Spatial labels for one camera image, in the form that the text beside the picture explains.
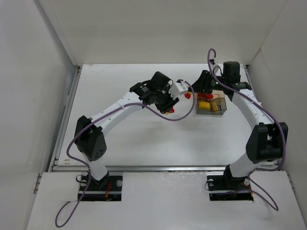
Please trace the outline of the red rectangular lego brick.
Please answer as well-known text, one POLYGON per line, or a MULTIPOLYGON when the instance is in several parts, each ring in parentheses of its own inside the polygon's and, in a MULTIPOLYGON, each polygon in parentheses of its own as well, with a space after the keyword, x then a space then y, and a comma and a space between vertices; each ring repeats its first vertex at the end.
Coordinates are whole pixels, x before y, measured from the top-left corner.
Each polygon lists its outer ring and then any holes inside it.
POLYGON ((212 94, 198 93, 197 96, 198 96, 198 97, 201 97, 201 98, 206 98, 206 99, 208 99, 208 100, 212 100, 212 99, 213 99, 213 95, 212 95, 212 94))

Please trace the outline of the yellow curved lego brick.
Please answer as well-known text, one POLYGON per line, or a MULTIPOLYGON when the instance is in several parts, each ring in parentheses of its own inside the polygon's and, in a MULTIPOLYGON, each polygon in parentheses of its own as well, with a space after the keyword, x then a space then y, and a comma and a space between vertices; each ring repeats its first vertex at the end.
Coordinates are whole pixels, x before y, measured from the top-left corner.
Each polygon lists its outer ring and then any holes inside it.
POLYGON ((199 110, 206 110, 206 111, 210 111, 210 103, 209 102, 205 102, 205 101, 201 101, 198 104, 198 109, 199 110))

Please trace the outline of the yellow striped lego brick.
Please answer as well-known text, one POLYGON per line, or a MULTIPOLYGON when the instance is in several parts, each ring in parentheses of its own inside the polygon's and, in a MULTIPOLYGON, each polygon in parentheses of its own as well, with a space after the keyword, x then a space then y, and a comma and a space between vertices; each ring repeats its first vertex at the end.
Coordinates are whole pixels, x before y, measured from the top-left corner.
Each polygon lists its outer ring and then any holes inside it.
POLYGON ((211 110, 212 110, 213 112, 218 111, 218 110, 219 110, 218 105, 217 105, 216 103, 212 103, 212 104, 211 104, 211 110))

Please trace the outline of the red small lego brick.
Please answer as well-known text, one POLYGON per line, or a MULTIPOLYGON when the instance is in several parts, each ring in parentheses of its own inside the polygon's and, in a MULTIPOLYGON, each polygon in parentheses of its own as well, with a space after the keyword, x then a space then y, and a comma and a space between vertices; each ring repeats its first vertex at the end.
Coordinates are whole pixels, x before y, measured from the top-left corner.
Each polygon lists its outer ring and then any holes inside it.
POLYGON ((186 94, 184 94, 185 98, 190 99, 191 98, 192 93, 188 92, 186 94))

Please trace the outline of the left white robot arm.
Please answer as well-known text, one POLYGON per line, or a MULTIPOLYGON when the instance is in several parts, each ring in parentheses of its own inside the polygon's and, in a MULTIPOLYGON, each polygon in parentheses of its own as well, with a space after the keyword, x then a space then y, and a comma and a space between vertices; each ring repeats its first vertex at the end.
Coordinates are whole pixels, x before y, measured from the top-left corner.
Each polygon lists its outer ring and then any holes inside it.
POLYGON ((150 80, 133 85, 123 97, 103 112, 90 118, 81 116, 76 124, 74 143, 91 171, 91 180, 97 185, 106 184, 108 170, 103 159, 107 150, 105 138, 116 125, 152 104, 161 116, 173 113, 179 96, 186 94, 188 90, 183 80, 173 81, 157 71, 150 80))

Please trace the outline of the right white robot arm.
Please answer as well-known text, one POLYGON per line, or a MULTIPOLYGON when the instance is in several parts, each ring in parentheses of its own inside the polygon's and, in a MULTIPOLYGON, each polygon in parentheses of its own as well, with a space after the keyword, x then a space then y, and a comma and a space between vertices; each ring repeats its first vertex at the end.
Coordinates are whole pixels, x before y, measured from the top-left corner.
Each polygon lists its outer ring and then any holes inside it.
POLYGON ((219 115, 225 109, 221 102, 222 92, 237 106, 251 127, 245 153, 235 162, 226 166, 222 176, 213 178, 215 190, 234 190, 248 175, 263 164, 275 160, 284 162, 288 126, 279 123, 254 96, 251 86, 241 81, 240 64, 228 61, 219 66, 214 58, 208 62, 209 70, 202 71, 192 85, 197 94, 197 112, 219 115))

